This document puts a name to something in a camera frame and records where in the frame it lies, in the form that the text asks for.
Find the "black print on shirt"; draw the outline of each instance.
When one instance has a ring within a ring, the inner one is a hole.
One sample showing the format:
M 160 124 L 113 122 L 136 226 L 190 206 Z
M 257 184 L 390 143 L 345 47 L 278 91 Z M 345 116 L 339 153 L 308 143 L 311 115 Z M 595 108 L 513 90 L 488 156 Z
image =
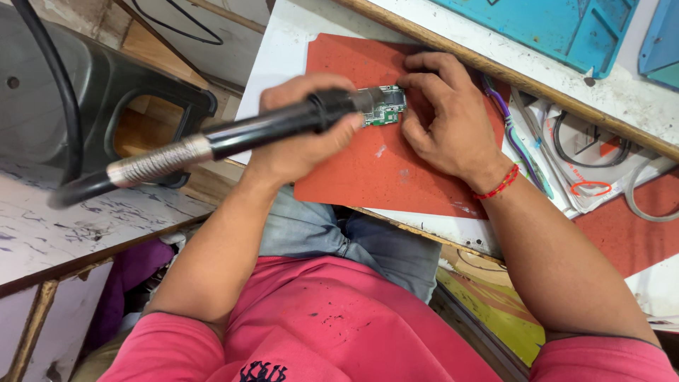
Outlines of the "black print on shirt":
M 253 363 L 250 364 L 250 370 L 248 370 L 247 374 L 243 374 L 245 371 L 245 368 L 248 367 L 246 364 L 243 366 L 242 369 L 240 369 L 240 382 L 283 382 L 285 381 L 285 371 L 288 370 L 287 367 L 283 366 L 280 367 L 280 365 L 275 365 L 273 369 L 271 369 L 271 374 L 268 375 L 269 369 L 267 366 L 269 366 L 271 362 L 267 363 L 262 363 L 262 361 L 254 361 Z

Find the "purple cloth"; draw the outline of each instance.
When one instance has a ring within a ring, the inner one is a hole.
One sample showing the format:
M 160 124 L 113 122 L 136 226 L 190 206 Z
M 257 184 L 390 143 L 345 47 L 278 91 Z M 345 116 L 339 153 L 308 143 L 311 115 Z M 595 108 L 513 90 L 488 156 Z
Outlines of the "purple cloth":
M 175 255 L 172 247 L 160 239 L 135 245 L 115 255 L 111 273 L 96 306 L 85 344 L 94 351 L 115 337 L 123 320 L 124 292 L 152 276 Z

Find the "light blue jeans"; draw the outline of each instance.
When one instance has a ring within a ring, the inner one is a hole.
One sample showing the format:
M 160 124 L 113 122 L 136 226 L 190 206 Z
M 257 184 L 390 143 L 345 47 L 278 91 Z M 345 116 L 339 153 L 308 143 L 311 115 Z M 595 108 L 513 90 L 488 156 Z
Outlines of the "light blue jeans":
M 278 191 L 259 248 L 260 256 L 354 260 L 425 303 L 436 287 L 440 253 L 440 243 L 363 213 L 338 225 L 330 205 L 297 201 L 290 186 Z

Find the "red bracelet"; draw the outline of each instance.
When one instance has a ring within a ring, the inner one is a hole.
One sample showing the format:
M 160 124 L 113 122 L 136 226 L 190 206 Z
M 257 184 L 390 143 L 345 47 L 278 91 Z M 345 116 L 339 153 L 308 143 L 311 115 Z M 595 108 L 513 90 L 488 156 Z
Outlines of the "red bracelet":
M 487 199 L 501 193 L 502 190 L 509 187 L 509 185 L 514 182 L 514 179 L 516 179 L 517 175 L 519 175 L 519 165 L 514 164 L 514 167 L 511 168 L 507 176 L 505 176 L 502 180 L 502 183 L 500 183 L 500 185 L 495 190 L 492 190 L 485 195 L 474 194 L 474 199 Z

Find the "hand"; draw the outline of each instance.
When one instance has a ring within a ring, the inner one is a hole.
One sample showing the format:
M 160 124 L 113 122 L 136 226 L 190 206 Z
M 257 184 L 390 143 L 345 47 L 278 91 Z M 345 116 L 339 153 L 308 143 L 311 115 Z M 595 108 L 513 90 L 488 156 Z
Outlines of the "hand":
M 301 75 L 261 93 L 260 111 L 278 109 L 304 100 L 317 90 L 356 90 L 345 77 L 330 73 Z M 255 176 L 279 188 L 307 175 L 316 164 L 344 149 L 363 126 L 362 114 L 348 114 L 322 134 L 305 134 L 283 139 L 253 150 L 244 176 Z
M 414 112 L 406 113 L 403 135 L 415 152 L 432 166 L 464 180 L 476 193 L 492 191 L 513 166 L 495 144 L 483 95 L 464 66 L 448 53 L 425 52 L 405 58 L 410 73 L 399 78 L 403 88 L 415 88 L 434 106 L 436 118 L 428 128 Z

